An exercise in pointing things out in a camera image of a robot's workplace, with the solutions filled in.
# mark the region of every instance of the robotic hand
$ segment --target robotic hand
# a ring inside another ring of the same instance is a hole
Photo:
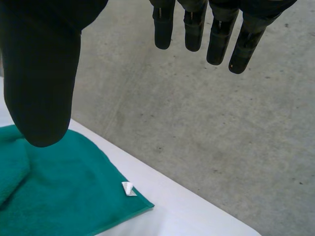
[[[153,5],[155,44],[167,49],[173,30],[173,13],[176,0],[150,0]],[[207,52],[207,62],[212,65],[222,63],[232,30],[241,9],[243,24],[238,36],[229,70],[240,74],[249,63],[267,26],[273,23],[283,11],[297,0],[209,0],[213,23]],[[178,0],[185,9],[185,46],[196,52],[200,49],[207,0]]]

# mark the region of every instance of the green towel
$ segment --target green towel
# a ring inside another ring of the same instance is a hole
[[[31,146],[17,128],[0,128],[0,235],[101,233],[154,205],[90,140],[74,131],[55,145]]]

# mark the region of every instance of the concrete floor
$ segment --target concrete floor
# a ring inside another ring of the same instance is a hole
[[[315,1],[266,31],[247,70],[184,45],[176,5],[171,47],[154,46],[148,0],[112,0],[83,31],[73,118],[217,205],[262,236],[315,233]]]

